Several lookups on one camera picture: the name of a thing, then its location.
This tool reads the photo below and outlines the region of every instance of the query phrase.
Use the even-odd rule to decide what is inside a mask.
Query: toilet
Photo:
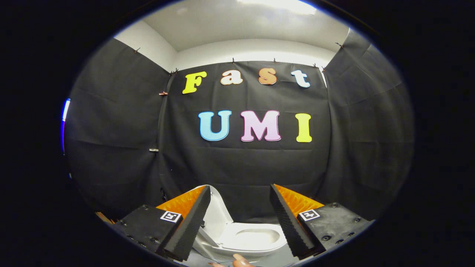
[[[248,261],[276,253],[287,240],[276,224],[233,222],[219,192],[209,186],[211,200],[203,218],[193,248],[202,256],[216,261],[232,261],[241,254]]]

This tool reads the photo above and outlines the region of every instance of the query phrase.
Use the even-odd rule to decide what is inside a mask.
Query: light blue letter
[[[305,82],[304,78],[307,78],[307,74],[302,73],[301,70],[296,70],[291,72],[293,76],[295,76],[295,79],[297,80],[298,85],[301,87],[310,87],[310,83]]]
[[[198,114],[199,119],[199,133],[201,137],[208,141],[219,141],[224,139],[229,133],[229,116],[231,116],[230,110],[221,110],[218,112],[218,116],[221,117],[221,131],[213,133],[211,131],[211,118],[214,113],[211,111],[201,112]]]

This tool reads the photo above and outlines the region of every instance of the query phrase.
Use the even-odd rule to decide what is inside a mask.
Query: ceiling
[[[340,48],[348,26],[318,10],[314,15],[238,0],[184,0],[143,19],[178,52],[213,42],[265,38]]]

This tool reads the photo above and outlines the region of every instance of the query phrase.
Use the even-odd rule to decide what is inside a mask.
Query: finger
[[[235,261],[233,261],[234,267],[254,267],[243,256],[239,254],[234,254],[233,257],[236,259]]]
[[[224,265],[219,264],[219,263],[211,263],[211,262],[209,262],[208,264],[209,264],[209,265],[212,265],[213,267],[225,267]]]

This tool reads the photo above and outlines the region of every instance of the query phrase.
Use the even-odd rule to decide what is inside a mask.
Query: pink letter
[[[251,129],[254,130],[258,140],[262,139],[264,131],[267,129],[267,134],[264,137],[267,141],[279,141],[279,129],[277,126],[277,117],[279,112],[277,110],[269,110],[262,122],[259,121],[256,113],[251,110],[241,112],[241,116],[244,118],[244,136],[241,137],[241,141],[250,142],[254,140],[254,136],[251,134]]]

